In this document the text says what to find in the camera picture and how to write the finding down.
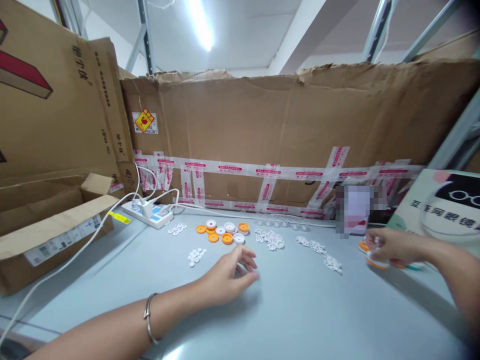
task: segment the hand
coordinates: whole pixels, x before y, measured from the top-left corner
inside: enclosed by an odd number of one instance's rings
[[[198,279],[205,306],[226,304],[252,285],[259,278],[259,275],[253,272],[257,269],[253,259],[256,257],[257,255],[248,247],[237,245],[232,252],[223,255],[204,276]],[[242,264],[248,273],[235,279],[235,271],[244,273],[239,264]]]
[[[398,231],[390,228],[369,229],[366,234],[366,244],[372,251],[372,260],[387,262],[395,266],[406,266],[425,259],[429,247],[434,247],[437,240],[417,235],[411,232]]]

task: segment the barcode label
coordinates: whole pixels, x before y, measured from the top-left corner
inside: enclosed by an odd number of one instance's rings
[[[32,266],[36,267],[62,250],[68,248],[70,245],[75,244],[84,237],[92,234],[100,226],[101,221],[100,215],[95,215],[73,229],[24,252],[23,255]]]

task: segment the cartoon glasses graphic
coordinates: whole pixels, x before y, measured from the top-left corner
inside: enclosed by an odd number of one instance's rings
[[[480,195],[470,196],[468,192],[462,191],[462,190],[455,190],[455,191],[449,192],[448,195],[450,195],[451,199],[458,200],[458,201],[470,199],[470,202],[473,205],[480,206]]]

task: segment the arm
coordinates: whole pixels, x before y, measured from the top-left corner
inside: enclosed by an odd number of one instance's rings
[[[380,238],[376,249],[375,237]],[[476,334],[480,329],[480,260],[445,241],[393,229],[371,229],[367,234],[371,258],[407,265],[415,261],[433,264],[448,285],[460,313]]]
[[[252,272],[257,268],[255,257],[249,248],[237,246],[200,279],[154,296],[150,303],[150,324],[155,339],[162,338],[183,318],[240,295],[258,279],[258,274]],[[235,279],[236,270],[243,273],[239,263],[249,273]],[[30,355],[28,360],[136,360],[151,345],[147,321],[143,318],[146,302],[147,299],[139,300],[86,321]]]

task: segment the white plastic disc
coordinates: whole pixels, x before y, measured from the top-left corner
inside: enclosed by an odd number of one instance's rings
[[[235,244],[244,244],[245,243],[245,236],[241,233],[236,233],[233,235],[233,242]]]

